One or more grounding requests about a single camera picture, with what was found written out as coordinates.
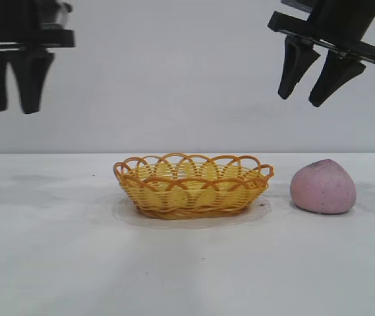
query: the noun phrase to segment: wicker basket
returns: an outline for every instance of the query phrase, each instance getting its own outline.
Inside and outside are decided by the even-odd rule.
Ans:
[[[245,162],[256,167],[245,168]],[[174,220],[242,213],[268,188],[274,168],[252,156],[172,153],[129,158],[116,163],[114,173],[140,212]]]

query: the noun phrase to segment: woven basket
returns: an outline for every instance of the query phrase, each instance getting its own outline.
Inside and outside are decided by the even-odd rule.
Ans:
[[[175,220],[242,213],[268,188],[274,168],[252,156],[171,153],[129,158],[116,163],[114,173],[141,213]]]

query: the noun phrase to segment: orange basket rim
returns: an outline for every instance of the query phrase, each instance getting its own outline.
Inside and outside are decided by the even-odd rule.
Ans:
[[[170,162],[167,159],[170,157],[179,157],[181,160],[178,163]],[[157,163],[149,163],[147,162],[147,159],[154,158],[157,159]],[[203,159],[204,161],[195,161],[194,159]],[[219,160],[222,159],[230,159],[231,161],[228,163],[224,164],[217,164]],[[250,168],[250,167],[245,167],[242,165],[242,161],[244,160],[251,160],[256,163],[255,168]],[[129,166],[129,163],[136,163],[135,168],[132,168]],[[127,172],[130,171],[136,171],[140,169],[147,169],[148,167],[155,167],[156,165],[159,164],[166,164],[170,166],[171,173],[168,174],[168,176],[149,176],[148,178],[145,179],[140,179],[139,177],[135,176],[135,172],[131,172],[128,174]],[[186,177],[183,179],[171,179],[171,175],[177,178],[177,173],[178,173],[178,167],[181,166],[181,164],[185,163],[193,163],[194,168],[198,167],[198,165],[205,165],[207,163],[211,163],[216,167],[228,167],[228,166],[236,166],[239,167],[240,169],[244,171],[249,171],[253,172],[254,176],[252,178],[248,178],[247,180],[243,180],[242,178],[237,178],[237,177],[226,177],[223,176],[223,174],[219,177],[217,177],[214,180],[208,180],[202,177],[195,177],[195,176],[190,176]],[[237,185],[234,188],[238,188],[239,186],[243,186],[244,188],[248,190],[255,190],[256,188],[250,188],[249,184],[252,183],[259,183],[262,185],[264,182],[265,187],[268,186],[268,180],[272,178],[275,173],[274,173],[274,168],[271,165],[263,165],[261,162],[254,156],[251,155],[242,155],[242,156],[236,156],[236,155],[219,155],[216,157],[207,157],[205,155],[186,155],[183,153],[170,153],[164,156],[157,156],[157,155],[148,155],[144,157],[130,157],[128,159],[125,159],[123,162],[116,163],[114,165],[114,174],[117,177],[117,180],[120,182],[122,186],[129,186],[129,183],[134,182],[141,188],[147,187],[152,191],[156,191],[152,186],[150,186],[148,183],[149,182],[166,182],[168,183],[168,189],[166,191],[170,191],[174,187],[181,187],[185,190],[191,190],[187,186],[184,185],[185,182],[189,181],[196,181],[196,182],[203,182],[204,186],[202,189],[206,189],[209,187],[213,187],[215,190],[218,190],[217,184],[220,184],[222,182],[235,182]],[[262,174],[263,170],[268,170],[268,174]]]

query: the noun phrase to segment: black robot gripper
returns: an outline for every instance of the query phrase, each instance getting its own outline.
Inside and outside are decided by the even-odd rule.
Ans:
[[[319,58],[314,46],[329,49],[322,73],[310,93],[321,106],[341,86],[362,74],[362,61],[375,64],[375,47],[361,41],[375,17],[375,0],[282,0],[310,13],[301,20],[275,12],[268,27],[287,35],[285,60],[278,94],[287,99]]]
[[[60,0],[0,0],[0,112],[7,110],[8,65],[23,112],[40,110],[43,85],[54,60],[48,49],[74,47],[73,31],[64,29],[71,11]]]

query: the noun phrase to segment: table surface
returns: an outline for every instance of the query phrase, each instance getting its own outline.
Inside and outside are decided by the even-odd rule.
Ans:
[[[235,219],[139,216],[112,166],[132,154],[0,155],[0,315],[375,315],[375,154],[259,154],[270,189]],[[300,211],[289,182],[331,158],[346,215]]]

